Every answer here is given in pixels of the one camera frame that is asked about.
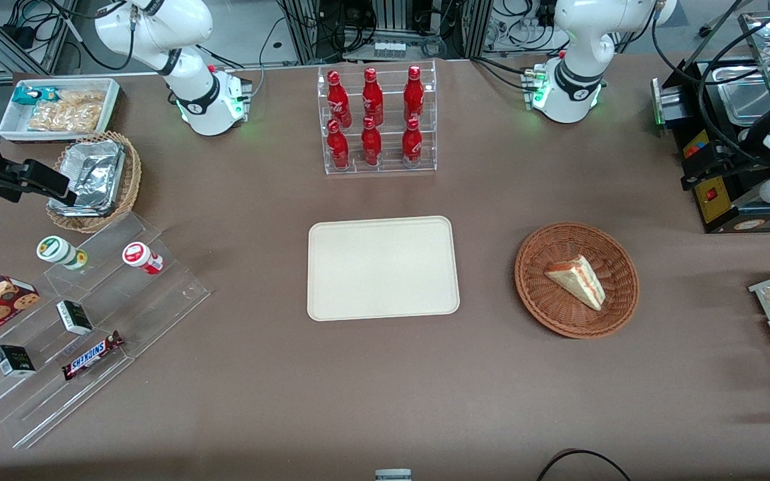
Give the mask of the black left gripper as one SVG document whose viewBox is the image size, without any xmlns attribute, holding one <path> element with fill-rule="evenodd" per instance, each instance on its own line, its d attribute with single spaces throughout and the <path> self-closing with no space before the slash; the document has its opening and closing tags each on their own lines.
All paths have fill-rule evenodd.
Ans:
<svg viewBox="0 0 770 481">
<path fill-rule="evenodd" d="M 681 155 L 681 188 L 685 192 L 707 180 L 723 180 L 730 192 L 748 192 L 770 179 L 770 168 L 735 162 L 706 142 L 682 147 Z"/>
</svg>

